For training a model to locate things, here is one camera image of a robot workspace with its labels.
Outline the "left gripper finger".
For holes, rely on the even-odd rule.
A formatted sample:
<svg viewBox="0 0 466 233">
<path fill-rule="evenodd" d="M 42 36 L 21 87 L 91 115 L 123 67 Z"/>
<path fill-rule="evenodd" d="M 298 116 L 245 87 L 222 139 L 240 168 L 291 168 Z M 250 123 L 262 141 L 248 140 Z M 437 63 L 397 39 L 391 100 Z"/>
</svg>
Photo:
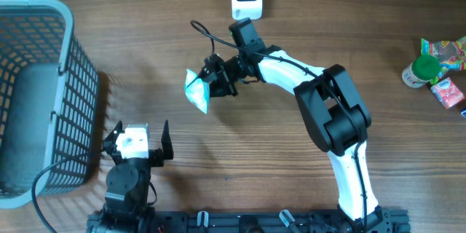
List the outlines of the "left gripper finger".
<svg viewBox="0 0 466 233">
<path fill-rule="evenodd" d="M 113 159 L 115 164 L 119 164 L 122 161 L 122 155 L 117 150 L 117 138 L 122 131 L 122 121 L 118 121 L 115 128 L 107 135 L 102 144 L 103 150 Z"/>
<path fill-rule="evenodd" d="M 172 160 L 174 157 L 173 145 L 170 137 L 168 120 L 165 120 L 164 128 L 162 131 L 161 144 L 163 150 L 164 160 Z"/>
</svg>

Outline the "mint wet wipes pack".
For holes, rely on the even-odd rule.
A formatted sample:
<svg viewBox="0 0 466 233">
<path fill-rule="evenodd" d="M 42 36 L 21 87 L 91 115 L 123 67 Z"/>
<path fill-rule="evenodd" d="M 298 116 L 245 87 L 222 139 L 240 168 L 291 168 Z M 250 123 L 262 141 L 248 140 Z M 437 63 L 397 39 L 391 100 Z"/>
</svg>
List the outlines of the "mint wet wipes pack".
<svg viewBox="0 0 466 233">
<path fill-rule="evenodd" d="M 186 70 L 184 91 L 190 103 L 196 106 L 204 114 L 208 113 L 210 102 L 210 87 L 207 82 L 202 81 L 192 70 Z"/>
</svg>

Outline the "green lid plastic jar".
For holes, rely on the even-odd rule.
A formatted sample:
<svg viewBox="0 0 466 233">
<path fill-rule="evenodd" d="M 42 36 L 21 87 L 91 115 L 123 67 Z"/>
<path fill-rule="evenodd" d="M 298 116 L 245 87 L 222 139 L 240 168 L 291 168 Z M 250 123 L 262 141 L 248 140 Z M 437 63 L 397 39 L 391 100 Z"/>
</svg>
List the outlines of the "green lid plastic jar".
<svg viewBox="0 0 466 233">
<path fill-rule="evenodd" d="M 420 88 L 435 78 L 441 70 L 440 62 L 431 55 L 420 55 L 403 70 L 403 82 L 412 88 Z"/>
</svg>

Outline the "green Haribo candy bag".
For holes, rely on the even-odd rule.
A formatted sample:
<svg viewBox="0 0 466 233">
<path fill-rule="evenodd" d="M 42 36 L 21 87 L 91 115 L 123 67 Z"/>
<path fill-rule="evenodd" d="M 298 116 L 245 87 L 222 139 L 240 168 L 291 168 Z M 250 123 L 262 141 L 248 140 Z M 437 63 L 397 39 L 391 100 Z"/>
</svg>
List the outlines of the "green Haribo candy bag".
<svg viewBox="0 0 466 233">
<path fill-rule="evenodd" d="M 438 59 L 441 70 L 430 80 L 431 84 L 436 84 L 448 71 L 465 70 L 465 37 L 452 42 L 429 42 L 421 39 L 421 54 L 431 55 Z"/>
</svg>

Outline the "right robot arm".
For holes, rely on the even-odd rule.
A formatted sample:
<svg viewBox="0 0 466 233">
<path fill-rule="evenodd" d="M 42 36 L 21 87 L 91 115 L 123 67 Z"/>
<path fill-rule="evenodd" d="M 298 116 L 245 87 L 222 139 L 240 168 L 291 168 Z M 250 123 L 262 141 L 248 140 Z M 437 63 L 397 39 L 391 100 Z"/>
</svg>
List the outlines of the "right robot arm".
<svg viewBox="0 0 466 233">
<path fill-rule="evenodd" d="M 229 26 L 238 51 L 229 60 L 212 52 L 197 75 L 203 89 L 202 111 L 210 98 L 237 95 L 236 83 L 263 82 L 294 96 L 312 142 L 326 153 L 339 190 L 339 210 L 354 232 L 367 232 L 380 221 L 366 163 L 371 116 L 346 69 L 311 66 L 276 45 L 265 45 L 251 19 Z"/>
</svg>

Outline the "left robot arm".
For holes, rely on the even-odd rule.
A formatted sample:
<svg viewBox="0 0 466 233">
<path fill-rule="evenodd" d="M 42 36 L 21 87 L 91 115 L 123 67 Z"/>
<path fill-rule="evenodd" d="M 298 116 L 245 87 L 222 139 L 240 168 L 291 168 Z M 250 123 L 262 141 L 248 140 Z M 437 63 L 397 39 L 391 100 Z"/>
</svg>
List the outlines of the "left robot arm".
<svg viewBox="0 0 466 233">
<path fill-rule="evenodd" d="M 103 140 L 102 148 L 115 166 L 106 175 L 107 190 L 102 209 L 87 219 L 87 232 L 164 232 L 155 220 L 153 200 L 148 201 L 151 169 L 162 167 L 174 157 L 168 122 L 164 123 L 162 147 L 149 148 L 149 125 L 127 125 L 121 122 Z"/>
</svg>

